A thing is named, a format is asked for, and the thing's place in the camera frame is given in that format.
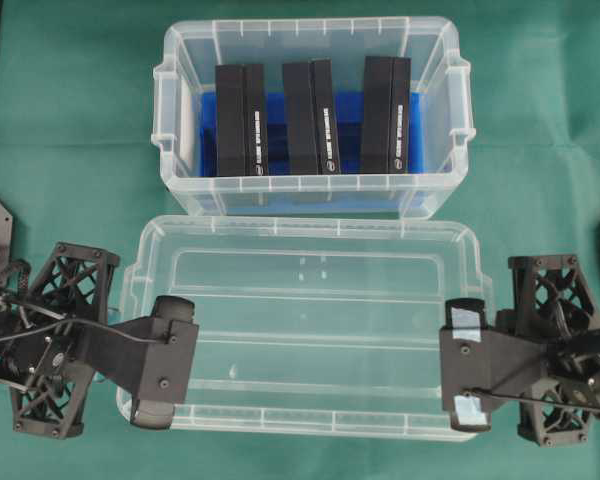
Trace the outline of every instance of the white sticker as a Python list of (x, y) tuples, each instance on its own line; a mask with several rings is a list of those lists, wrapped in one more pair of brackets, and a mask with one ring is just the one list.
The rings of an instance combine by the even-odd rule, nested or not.
[(478, 397), (456, 395), (453, 402), (461, 425), (487, 425), (487, 415), (482, 411)]
[(452, 307), (451, 323), (454, 339), (480, 341), (480, 314), (478, 312)]

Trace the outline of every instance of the black device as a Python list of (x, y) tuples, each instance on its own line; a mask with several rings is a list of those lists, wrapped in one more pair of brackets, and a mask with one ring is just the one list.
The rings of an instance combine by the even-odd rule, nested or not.
[(216, 122), (217, 176), (268, 175), (263, 65), (216, 66)]
[(282, 66), (292, 175), (341, 173), (331, 60)]
[(365, 58), (360, 173), (405, 173), (411, 60)]
[[(0, 274), (0, 383), (9, 387), (16, 432), (80, 435), (96, 371), (131, 394), (133, 425), (171, 425), (188, 388), (198, 335), (194, 305), (158, 297), (150, 315), (109, 326), (118, 263), (105, 250), (59, 243), (31, 285), (22, 260)], [(4, 288), (14, 276), (17, 290)]]
[(446, 304), (440, 330), (443, 409), (451, 427), (491, 428), (520, 404), (518, 434), (538, 445), (582, 443), (600, 420), (600, 310), (575, 255), (512, 257), (514, 308), (486, 321), (480, 299)]

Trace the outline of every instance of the plastic box lid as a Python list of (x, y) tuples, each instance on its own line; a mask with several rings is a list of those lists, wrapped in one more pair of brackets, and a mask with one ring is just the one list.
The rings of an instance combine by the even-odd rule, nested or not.
[[(196, 304), (172, 428), (461, 441), (442, 411), (444, 302), (485, 299), (478, 242), (450, 222), (163, 216), (125, 272), (122, 317)], [(128, 417), (130, 397), (118, 390)]]

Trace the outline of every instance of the black box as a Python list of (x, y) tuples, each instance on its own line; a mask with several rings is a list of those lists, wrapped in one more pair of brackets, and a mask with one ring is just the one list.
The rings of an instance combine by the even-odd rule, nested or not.
[(216, 66), (216, 150), (218, 177), (247, 174), (242, 65)]
[(365, 58), (360, 173), (388, 173), (392, 72), (392, 57)]
[(264, 93), (264, 67), (245, 65), (245, 124), (247, 126), (247, 174), (269, 175), (267, 141), (267, 98)]
[(340, 149), (338, 147), (338, 124), (333, 101), (331, 60), (311, 62), (313, 98), (316, 115), (318, 157), (320, 173), (339, 175)]
[(410, 59), (365, 59), (360, 173), (407, 171), (410, 77)]
[(406, 173), (409, 160), (411, 59), (394, 58), (391, 85), (389, 173)]
[(216, 149), (218, 177), (269, 174), (262, 65), (216, 66)]
[(284, 110), (291, 175), (318, 175), (313, 82), (308, 62), (282, 65)]
[(292, 175), (340, 173), (331, 60), (282, 66)]

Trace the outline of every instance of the blue foam insert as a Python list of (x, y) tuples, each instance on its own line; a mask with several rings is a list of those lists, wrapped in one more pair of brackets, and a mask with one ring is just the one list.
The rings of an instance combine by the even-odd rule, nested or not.
[[(409, 173), (423, 173), (422, 123), (419, 93), (411, 93), (409, 104)], [(360, 171), (360, 133), (362, 124), (362, 93), (340, 92), (335, 95), (338, 142), (342, 173)], [(284, 94), (267, 95), (267, 134), (269, 136), (269, 173), (289, 175), (287, 126), (284, 119)], [(200, 113), (201, 177), (216, 176), (216, 94), (202, 95)]]

